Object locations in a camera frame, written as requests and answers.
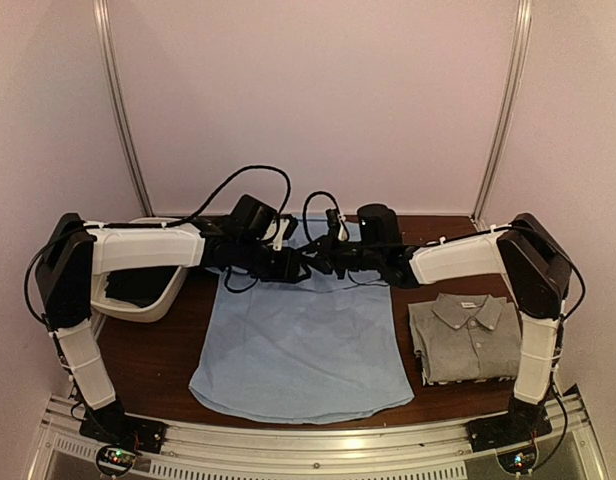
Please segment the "light blue shirt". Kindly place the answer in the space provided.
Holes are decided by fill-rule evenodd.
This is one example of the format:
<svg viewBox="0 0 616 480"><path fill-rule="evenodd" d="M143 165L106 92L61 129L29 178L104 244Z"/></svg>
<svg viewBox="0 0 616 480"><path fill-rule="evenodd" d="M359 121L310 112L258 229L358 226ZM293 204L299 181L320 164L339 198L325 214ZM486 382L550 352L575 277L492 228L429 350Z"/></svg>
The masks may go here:
<svg viewBox="0 0 616 480"><path fill-rule="evenodd" d="M264 423L327 424L409 403L392 299L373 272L296 285L222 273L193 397Z"/></svg>

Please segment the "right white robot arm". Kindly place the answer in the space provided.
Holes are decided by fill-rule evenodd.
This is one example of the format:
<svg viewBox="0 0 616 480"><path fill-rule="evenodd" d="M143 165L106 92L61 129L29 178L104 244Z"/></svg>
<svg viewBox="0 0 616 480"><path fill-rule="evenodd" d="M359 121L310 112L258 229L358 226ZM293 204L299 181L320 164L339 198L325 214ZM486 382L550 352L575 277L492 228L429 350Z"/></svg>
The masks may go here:
<svg viewBox="0 0 616 480"><path fill-rule="evenodd" d="M344 277L352 271L376 271L400 289L414 289L454 278L499 275L521 316L521 361L513 398L517 405L501 419L507 440L523 440L539 424L533 405L542 403L559 363L563 329L573 310L566 306L572 260L531 214L502 226L426 245L403 242L395 213L383 204L357 212L360 238L343 240L339 219L329 215L328 232L310 241L312 265Z"/></svg>

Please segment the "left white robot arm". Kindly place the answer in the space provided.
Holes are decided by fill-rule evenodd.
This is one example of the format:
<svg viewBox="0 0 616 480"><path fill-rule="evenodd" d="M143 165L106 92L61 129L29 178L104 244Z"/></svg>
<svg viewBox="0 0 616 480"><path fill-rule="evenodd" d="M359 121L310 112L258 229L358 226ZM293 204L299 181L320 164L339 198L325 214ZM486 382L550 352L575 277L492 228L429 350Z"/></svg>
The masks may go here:
<svg viewBox="0 0 616 480"><path fill-rule="evenodd" d="M217 219L143 223L87 223L64 215L33 258L43 304L39 316L65 360L94 429L111 444L125 442L132 424L120 402L90 326L94 277L157 267L237 269L259 282L307 278L299 254L285 246L296 222L244 194Z"/></svg>

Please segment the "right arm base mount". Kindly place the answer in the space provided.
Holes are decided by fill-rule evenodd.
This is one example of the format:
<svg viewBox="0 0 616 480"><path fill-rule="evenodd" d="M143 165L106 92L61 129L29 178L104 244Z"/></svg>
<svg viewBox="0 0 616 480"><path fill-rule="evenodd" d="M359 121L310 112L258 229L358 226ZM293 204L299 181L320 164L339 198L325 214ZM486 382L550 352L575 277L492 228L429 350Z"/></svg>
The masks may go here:
<svg viewBox="0 0 616 480"><path fill-rule="evenodd" d="M466 430L472 451L500 449L550 434L545 403L546 399L533 404L511 396L504 413L469 421Z"/></svg>

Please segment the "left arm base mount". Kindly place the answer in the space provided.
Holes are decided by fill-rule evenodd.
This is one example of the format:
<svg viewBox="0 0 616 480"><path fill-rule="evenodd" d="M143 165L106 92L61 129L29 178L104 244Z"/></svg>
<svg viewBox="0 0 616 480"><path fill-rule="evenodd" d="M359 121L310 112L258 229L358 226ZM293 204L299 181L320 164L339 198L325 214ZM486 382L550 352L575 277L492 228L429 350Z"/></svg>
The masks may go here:
<svg viewBox="0 0 616 480"><path fill-rule="evenodd" d="M116 399L99 409L85 405L79 433L81 436L134 452L159 454L167 425L158 420L126 413L122 402Z"/></svg>

